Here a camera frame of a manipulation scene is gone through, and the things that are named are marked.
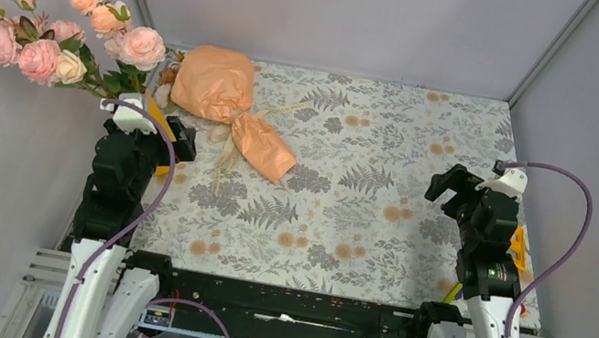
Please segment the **cream printed ribbon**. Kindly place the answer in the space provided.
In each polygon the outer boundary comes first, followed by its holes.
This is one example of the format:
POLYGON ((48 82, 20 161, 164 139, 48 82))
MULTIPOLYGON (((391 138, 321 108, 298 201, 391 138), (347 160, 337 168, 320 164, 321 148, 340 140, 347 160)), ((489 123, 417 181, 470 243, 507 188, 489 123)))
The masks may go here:
POLYGON ((279 184, 281 178, 298 160, 265 118, 270 114, 296 113, 298 110, 312 108, 312 105, 311 102, 298 102, 262 108, 254 114, 237 110, 233 112, 229 124, 215 126, 209 134, 208 141, 211 144, 223 142, 223 149, 213 170, 213 194, 216 195, 219 191, 221 177, 234 170, 238 156, 243 156, 267 180, 279 184))

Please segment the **orange paper bouquet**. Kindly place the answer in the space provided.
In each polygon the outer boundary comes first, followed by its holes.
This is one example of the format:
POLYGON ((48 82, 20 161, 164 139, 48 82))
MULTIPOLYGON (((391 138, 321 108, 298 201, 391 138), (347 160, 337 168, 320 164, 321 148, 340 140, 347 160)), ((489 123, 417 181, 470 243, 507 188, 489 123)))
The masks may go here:
POLYGON ((174 103, 218 126, 234 111, 252 114, 255 94, 253 62, 243 53, 203 45, 182 54, 180 63, 161 72, 154 99, 162 109, 174 103))

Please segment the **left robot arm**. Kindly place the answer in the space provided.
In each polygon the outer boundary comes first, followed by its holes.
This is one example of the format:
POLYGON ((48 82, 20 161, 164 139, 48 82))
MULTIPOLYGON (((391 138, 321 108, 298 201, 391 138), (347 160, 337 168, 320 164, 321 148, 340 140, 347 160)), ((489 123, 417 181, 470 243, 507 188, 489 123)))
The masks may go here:
POLYGON ((172 277, 159 267, 122 272, 131 236, 162 201, 142 195, 159 169, 196 158, 196 132, 177 116, 156 125, 141 110, 117 106, 123 117, 104 123, 92 172, 82 190, 69 238, 70 262, 43 338, 125 338, 147 300, 170 296, 172 277))

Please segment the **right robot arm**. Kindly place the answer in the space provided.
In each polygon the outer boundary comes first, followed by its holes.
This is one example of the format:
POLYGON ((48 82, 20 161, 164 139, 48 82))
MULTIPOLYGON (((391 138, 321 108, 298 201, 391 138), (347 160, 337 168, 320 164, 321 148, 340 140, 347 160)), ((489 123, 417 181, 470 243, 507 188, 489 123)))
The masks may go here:
MULTIPOLYGON (((509 169, 484 180, 457 164, 434 174, 425 193, 429 202, 445 191, 453 193, 441 208, 456 222, 461 237, 456 272, 474 338, 521 338, 520 273, 509 248, 527 181, 521 170, 509 169)), ((410 338, 467 334, 460 310, 436 301, 421 303, 407 330, 410 338)))

